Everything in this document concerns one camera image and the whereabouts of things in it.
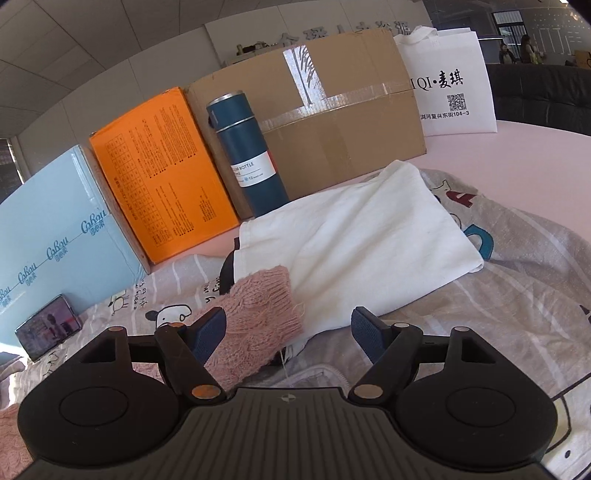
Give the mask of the dark blue vacuum bottle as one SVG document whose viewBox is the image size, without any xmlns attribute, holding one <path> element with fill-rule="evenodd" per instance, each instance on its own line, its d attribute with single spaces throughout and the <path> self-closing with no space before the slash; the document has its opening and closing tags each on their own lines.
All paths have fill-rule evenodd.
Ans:
<svg viewBox="0 0 591 480">
<path fill-rule="evenodd" d="M 206 110 L 253 216 L 266 215 L 287 204 L 287 190 L 245 93 L 224 94 L 212 100 Z"/>
</svg>

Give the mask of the black leather sofa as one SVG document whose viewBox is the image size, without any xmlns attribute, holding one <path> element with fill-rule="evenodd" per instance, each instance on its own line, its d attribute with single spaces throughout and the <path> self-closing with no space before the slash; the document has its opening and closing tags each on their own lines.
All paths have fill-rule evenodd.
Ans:
<svg viewBox="0 0 591 480">
<path fill-rule="evenodd" d="M 558 65 L 489 64 L 496 118 L 591 133 L 591 72 Z"/>
</svg>

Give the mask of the light blue Cabou box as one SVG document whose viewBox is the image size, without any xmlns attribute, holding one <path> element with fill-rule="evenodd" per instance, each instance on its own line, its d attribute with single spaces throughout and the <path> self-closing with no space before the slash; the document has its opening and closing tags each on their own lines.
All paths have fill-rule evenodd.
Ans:
<svg viewBox="0 0 591 480">
<path fill-rule="evenodd" d="M 70 148 L 1 205 L 1 341 L 56 296 L 80 314 L 150 272 L 92 152 Z"/>
</svg>

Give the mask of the brown cardboard box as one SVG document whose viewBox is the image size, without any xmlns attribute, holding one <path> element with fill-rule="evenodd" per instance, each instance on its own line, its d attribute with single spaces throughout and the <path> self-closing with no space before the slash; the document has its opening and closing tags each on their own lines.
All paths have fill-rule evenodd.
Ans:
<svg viewBox="0 0 591 480">
<path fill-rule="evenodd" d="M 244 60 L 185 89 L 240 219 L 252 217 L 252 209 L 206 110 L 238 92 L 245 93 L 293 200 L 427 151 L 410 76 L 386 29 L 332 35 Z"/>
</svg>

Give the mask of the pink knitted sweater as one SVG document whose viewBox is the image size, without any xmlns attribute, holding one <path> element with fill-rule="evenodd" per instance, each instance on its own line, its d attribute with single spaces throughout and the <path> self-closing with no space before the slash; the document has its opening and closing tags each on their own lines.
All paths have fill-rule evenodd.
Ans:
<svg viewBox="0 0 591 480">
<path fill-rule="evenodd" d="M 184 325 L 215 307 L 225 312 L 226 331 L 205 368 L 225 394 L 273 360 L 303 330 L 283 266 L 236 281 L 228 294 L 215 298 Z M 164 320 L 158 327 L 175 323 L 180 322 Z M 17 478 L 36 460 L 114 466 L 171 437 L 196 405 L 177 396 L 164 381 L 155 331 L 129 336 L 123 328 L 104 330 L 21 402 L 5 409 L 2 478 Z"/>
</svg>

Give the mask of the cartoon print bed sheet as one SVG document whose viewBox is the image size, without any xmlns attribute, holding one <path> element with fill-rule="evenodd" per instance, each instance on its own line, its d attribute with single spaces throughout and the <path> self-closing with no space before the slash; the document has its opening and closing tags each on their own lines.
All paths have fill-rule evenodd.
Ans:
<svg viewBox="0 0 591 480">
<path fill-rule="evenodd" d="M 463 184 L 455 177 L 435 170 L 422 172 L 429 186 L 439 183 L 439 193 L 444 207 L 452 214 L 474 240 L 480 244 L 476 233 L 486 236 L 483 227 L 493 237 L 492 259 L 483 269 L 468 274 L 451 284 L 385 315 L 387 323 L 394 320 L 412 321 L 426 334 L 444 335 L 452 326 L 467 325 L 500 351 L 506 358 L 522 369 L 552 398 L 558 415 L 558 427 L 551 440 L 543 466 L 558 479 L 590 479 L 590 244 L 576 233 L 549 220 L 533 214 L 504 206 L 477 194 L 468 213 L 453 207 L 452 201 L 444 200 L 444 187 L 467 188 L 471 194 L 475 188 Z M 150 277 L 147 277 L 147 293 L 154 299 L 187 300 L 189 306 L 204 302 L 206 293 L 211 293 L 216 284 L 221 258 L 189 255 L 174 261 Z M 9 385 L 10 392 L 20 401 L 43 377 L 49 375 L 50 367 L 63 363 L 69 354 L 93 336 L 98 326 L 115 325 L 115 320 L 124 320 L 129 326 L 131 317 L 139 320 L 139 313 L 131 317 L 121 312 L 114 320 L 107 321 L 106 300 L 91 307 L 82 315 L 95 325 L 83 330 L 82 340 L 73 340 L 58 352 L 50 354 L 50 360 L 41 366 L 29 366 L 28 370 L 14 374 L 5 380 L 2 388 Z M 312 338 L 301 354 L 287 363 L 288 377 L 279 367 L 264 367 L 259 373 L 245 380 L 244 386 L 256 387 L 341 387 L 345 393 L 369 369 L 369 360 L 361 348 L 354 345 L 348 329 L 339 329 L 318 334 Z M 26 479 L 66 479 L 60 472 L 40 473 L 27 471 L 31 458 L 20 434 L 17 433 L 17 406 L 1 411 L 1 479 L 15 479 L 25 471 Z M 301 459 L 292 458 L 297 452 L 280 452 L 279 447 L 267 442 L 269 455 L 276 460 L 276 472 L 270 479 L 297 478 L 297 467 L 303 479 L 459 479 L 460 473 L 444 475 L 433 473 L 427 467 L 411 475 L 410 458 L 394 452 L 379 465 L 370 454 L 388 453 L 386 439 L 374 435 L 377 445 L 370 447 L 369 440 L 349 435 L 349 445 L 335 445 L 334 454 L 327 452 L 332 464 L 322 470 L 321 446 L 315 441 L 310 454 Z M 297 460 L 290 471 L 280 473 L 287 467 L 287 460 Z M 273 466 L 267 461 L 263 467 Z"/>
</svg>

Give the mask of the orange box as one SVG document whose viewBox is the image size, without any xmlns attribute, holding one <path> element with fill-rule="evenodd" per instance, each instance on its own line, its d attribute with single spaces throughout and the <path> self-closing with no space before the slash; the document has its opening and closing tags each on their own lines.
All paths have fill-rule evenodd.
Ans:
<svg viewBox="0 0 591 480">
<path fill-rule="evenodd" d="M 183 90 L 171 88 L 89 137 L 140 246 L 161 263 L 239 224 Z"/>
</svg>

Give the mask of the white tote bag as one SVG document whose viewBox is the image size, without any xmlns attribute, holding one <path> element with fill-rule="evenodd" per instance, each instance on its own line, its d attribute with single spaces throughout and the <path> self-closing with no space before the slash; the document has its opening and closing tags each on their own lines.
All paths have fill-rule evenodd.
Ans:
<svg viewBox="0 0 591 480">
<path fill-rule="evenodd" d="M 497 131 L 488 71 L 474 31 L 418 26 L 394 40 L 415 92 L 425 136 Z"/>
</svg>

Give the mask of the white folded garment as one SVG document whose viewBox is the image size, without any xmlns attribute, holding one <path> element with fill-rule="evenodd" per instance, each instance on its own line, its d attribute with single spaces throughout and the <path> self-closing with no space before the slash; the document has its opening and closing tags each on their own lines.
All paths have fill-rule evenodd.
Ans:
<svg viewBox="0 0 591 480">
<path fill-rule="evenodd" d="M 484 266 L 477 248 L 431 192 L 421 172 L 394 161 L 376 177 L 284 205 L 239 229 L 240 280 L 287 268 L 303 330 L 349 326 L 356 307 L 380 316 Z"/>
</svg>

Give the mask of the smartphone playing video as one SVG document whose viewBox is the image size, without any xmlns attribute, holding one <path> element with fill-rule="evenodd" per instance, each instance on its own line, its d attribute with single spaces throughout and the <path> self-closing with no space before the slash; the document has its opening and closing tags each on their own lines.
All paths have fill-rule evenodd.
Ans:
<svg viewBox="0 0 591 480">
<path fill-rule="evenodd" d="M 82 329 L 82 322 L 64 295 L 58 295 L 16 330 L 20 345 L 32 362 L 38 361 Z"/>
</svg>

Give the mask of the black folded garment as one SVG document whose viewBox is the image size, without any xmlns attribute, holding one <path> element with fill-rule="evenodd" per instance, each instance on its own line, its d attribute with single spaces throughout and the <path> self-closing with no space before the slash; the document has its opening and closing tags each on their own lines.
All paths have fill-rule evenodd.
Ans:
<svg viewBox="0 0 591 480">
<path fill-rule="evenodd" d="M 221 266 L 221 272 L 218 277 L 219 294 L 226 295 L 231 290 L 231 287 L 235 285 L 235 252 L 240 248 L 240 241 L 238 237 L 233 240 L 233 249 L 223 261 Z"/>
</svg>

